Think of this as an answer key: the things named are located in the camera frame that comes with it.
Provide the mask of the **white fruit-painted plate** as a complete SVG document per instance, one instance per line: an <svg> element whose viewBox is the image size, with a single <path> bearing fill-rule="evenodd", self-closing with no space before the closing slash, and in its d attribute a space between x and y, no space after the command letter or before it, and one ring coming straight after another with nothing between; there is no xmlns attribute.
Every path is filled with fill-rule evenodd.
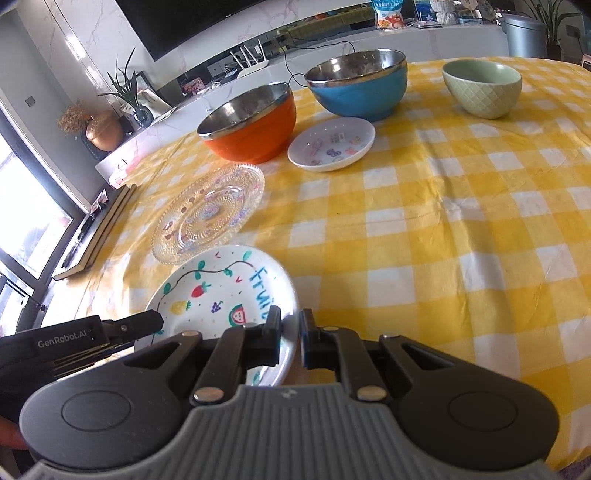
<svg viewBox="0 0 591 480"><path fill-rule="evenodd" d="M283 333L280 360L273 367L250 369L246 383L276 386L290 371L297 350L297 291L280 262L252 246L224 245L184 262L159 287L147 308L157 311L162 328L137 340L136 351L185 330L205 339L228 328L263 324L270 308L280 308Z"/></svg>

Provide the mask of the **white sticker-printed dish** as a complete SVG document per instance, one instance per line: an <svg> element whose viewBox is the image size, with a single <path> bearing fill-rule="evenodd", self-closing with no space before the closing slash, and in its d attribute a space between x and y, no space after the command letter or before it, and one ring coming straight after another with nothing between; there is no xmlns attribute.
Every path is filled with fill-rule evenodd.
<svg viewBox="0 0 591 480"><path fill-rule="evenodd" d="M373 147L374 125L360 118L335 118L308 128L287 149L295 167L325 173L353 165Z"/></svg>

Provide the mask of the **black wall television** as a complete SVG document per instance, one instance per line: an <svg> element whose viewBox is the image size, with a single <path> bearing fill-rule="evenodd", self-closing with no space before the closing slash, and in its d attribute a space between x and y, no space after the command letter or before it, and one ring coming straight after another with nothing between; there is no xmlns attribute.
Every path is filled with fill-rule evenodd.
<svg viewBox="0 0 591 480"><path fill-rule="evenodd" d="M225 18L259 4L249 0L116 0L156 61Z"/></svg>

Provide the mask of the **blue snack bag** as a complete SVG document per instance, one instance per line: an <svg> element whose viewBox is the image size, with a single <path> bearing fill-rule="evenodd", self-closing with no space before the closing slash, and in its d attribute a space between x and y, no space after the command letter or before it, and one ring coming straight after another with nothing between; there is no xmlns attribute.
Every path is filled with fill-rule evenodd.
<svg viewBox="0 0 591 480"><path fill-rule="evenodd" d="M403 0L372 0L377 29L391 30L405 27Z"/></svg>

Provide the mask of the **copper round vase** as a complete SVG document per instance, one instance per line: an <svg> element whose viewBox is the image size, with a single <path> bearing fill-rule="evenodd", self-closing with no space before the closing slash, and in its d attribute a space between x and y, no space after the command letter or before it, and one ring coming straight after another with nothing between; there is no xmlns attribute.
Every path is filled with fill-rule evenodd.
<svg viewBox="0 0 591 480"><path fill-rule="evenodd" d="M86 127L86 138L95 147L105 152L118 148L124 138L124 132L118 117L112 111L104 111L93 117Z"/></svg>

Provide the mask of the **grey metal trash bin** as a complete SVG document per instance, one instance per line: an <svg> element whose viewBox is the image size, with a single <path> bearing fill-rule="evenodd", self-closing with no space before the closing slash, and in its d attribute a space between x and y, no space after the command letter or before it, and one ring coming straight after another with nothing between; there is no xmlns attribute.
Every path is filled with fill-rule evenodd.
<svg viewBox="0 0 591 480"><path fill-rule="evenodd" d="M500 23L507 36L511 57L547 57L547 30L544 23L514 14L504 15Z"/></svg>

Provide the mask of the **green ceramic bowl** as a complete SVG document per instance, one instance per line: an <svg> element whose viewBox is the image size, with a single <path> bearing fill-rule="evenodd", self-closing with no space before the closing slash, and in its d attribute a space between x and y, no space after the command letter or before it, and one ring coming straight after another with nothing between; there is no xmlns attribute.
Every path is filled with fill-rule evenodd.
<svg viewBox="0 0 591 480"><path fill-rule="evenodd" d="M522 92L520 72L490 60L449 61L443 66L442 75L452 97L468 113L483 119L507 115Z"/></svg>

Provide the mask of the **white wifi router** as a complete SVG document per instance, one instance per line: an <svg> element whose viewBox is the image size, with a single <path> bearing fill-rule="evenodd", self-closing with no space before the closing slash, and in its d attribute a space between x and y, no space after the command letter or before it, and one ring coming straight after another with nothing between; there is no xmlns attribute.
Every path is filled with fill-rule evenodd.
<svg viewBox="0 0 591 480"><path fill-rule="evenodd" d="M230 55L238 65L238 79L259 72L269 65L269 58L267 58L263 43L259 39L252 45L240 44L237 51L230 51Z"/></svg>

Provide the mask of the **green plant in glass vase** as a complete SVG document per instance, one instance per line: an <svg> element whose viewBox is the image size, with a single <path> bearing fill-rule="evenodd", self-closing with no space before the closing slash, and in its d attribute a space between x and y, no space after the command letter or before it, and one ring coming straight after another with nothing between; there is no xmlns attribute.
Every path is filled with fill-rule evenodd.
<svg viewBox="0 0 591 480"><path fill-rule="evenodd" d="M119 67L118 61L115 61L115 72L113 74L107 73L111 90L100 93L100 96L112 96L123 101L132 109L133 118L138 126L147 128L152 124L154 117L149 108L138 100L138 73L129 71L129 63L133 54L134 50L129 54L123 67Z"/></svg>

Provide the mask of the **orange steel-lined bowl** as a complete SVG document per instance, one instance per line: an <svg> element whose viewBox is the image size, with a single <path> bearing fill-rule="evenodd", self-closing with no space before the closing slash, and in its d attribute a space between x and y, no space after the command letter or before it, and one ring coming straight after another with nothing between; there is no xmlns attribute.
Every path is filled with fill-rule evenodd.
<svg viewBox="0 0 591 480"><path fill-rule="evenodd" d="M197 135L225 160L261 164L287 148L296 122L290 85L273 82L223 103L200 122Z"/></svg>

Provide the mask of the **blue steel-lined bowl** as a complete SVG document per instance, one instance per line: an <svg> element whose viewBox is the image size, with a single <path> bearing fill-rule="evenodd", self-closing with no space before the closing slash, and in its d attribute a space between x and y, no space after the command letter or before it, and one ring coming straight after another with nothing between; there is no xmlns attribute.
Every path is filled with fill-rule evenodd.
<svg viewBox="0 0 591 480"><path fill-rule="evenodd" d="M375 122L389 117L407 91L407 57L387 48L349 53L311 68L304 80L325 110Z"/></svg>

